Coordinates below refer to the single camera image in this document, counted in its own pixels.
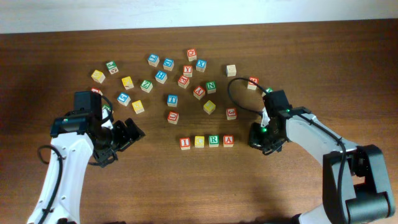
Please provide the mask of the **red A block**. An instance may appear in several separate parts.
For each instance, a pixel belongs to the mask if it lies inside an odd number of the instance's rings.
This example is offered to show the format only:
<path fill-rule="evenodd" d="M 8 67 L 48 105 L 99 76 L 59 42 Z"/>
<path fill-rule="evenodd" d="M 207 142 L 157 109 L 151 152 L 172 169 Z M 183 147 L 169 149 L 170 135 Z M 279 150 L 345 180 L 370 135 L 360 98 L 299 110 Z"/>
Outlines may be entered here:
<path fill-rule="evenodd" d="M 224 135 L 223 136 L 223 146 L 224 147 L 233 147 L 234 146 L 234 136 L 233 135 Z"/>

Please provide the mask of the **green R block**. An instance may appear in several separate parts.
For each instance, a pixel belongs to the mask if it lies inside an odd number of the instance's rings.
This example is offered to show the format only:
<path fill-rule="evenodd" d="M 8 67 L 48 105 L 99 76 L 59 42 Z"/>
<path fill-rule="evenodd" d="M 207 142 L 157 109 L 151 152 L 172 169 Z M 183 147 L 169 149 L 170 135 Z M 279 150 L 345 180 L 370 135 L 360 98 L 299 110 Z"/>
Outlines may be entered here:
<path fill-rule="evenodd" d="M 220 139 L 218 135 L 208 136 L 209 147 L 218 147 L 220 145 Z"/>

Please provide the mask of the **yellow C block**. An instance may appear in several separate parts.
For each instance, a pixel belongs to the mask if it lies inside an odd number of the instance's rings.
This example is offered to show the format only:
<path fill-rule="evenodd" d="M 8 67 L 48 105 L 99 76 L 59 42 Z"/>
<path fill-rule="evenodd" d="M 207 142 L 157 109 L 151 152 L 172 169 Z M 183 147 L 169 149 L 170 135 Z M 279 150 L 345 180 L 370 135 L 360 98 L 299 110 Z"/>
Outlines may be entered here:
<path fill-rule="evenodd" d="M 195 136 L 195 147 L 196 148 L 205 147 L 205 137 L 204 136 Z"/>

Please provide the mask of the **red I block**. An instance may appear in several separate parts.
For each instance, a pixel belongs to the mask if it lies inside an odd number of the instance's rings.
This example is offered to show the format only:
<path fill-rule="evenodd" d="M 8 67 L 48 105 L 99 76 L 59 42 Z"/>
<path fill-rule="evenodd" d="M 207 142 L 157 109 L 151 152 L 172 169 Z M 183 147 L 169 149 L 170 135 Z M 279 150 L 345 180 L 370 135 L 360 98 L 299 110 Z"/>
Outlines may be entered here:
<path fill-rule="evenodd" d="M 180 138 L 180 148 L 181 150 L 191 149 L 190 138 Z"/>

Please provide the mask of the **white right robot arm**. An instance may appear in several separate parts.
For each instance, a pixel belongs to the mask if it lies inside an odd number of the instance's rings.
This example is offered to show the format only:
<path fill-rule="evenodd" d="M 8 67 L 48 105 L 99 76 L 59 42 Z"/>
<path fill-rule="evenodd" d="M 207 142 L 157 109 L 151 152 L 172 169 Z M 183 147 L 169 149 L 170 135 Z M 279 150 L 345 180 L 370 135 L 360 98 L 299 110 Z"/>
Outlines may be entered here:
<path fill-rule="evenodd" d="M 310 110 L 292 107 L 282 90 L 262 99 L 262 121 L 252 123 L 248 144 L 268 156 L 294 142 L 322 166 L 322 204 L 295 215 L 292 223 L 370 223 L 395 214 L 384 155 L 377 146 L 360 146 L 336 134 Z"/>

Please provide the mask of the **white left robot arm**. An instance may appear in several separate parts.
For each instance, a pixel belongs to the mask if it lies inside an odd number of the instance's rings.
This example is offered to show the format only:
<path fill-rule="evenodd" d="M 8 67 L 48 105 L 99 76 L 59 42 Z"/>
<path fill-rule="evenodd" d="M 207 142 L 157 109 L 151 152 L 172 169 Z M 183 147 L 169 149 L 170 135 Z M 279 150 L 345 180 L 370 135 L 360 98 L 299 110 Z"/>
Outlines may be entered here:
<path fill-rule="evenodd" d="M 79 223 L 86 168 L 106 167 L 118 159 L 118 152 L 145 136 L 131 118 L 114 121 L 112 110 L 103 108 L 105 99 L 78 91 L 74 109 L 54 120 L 47 173 L 29 223 Z"/>

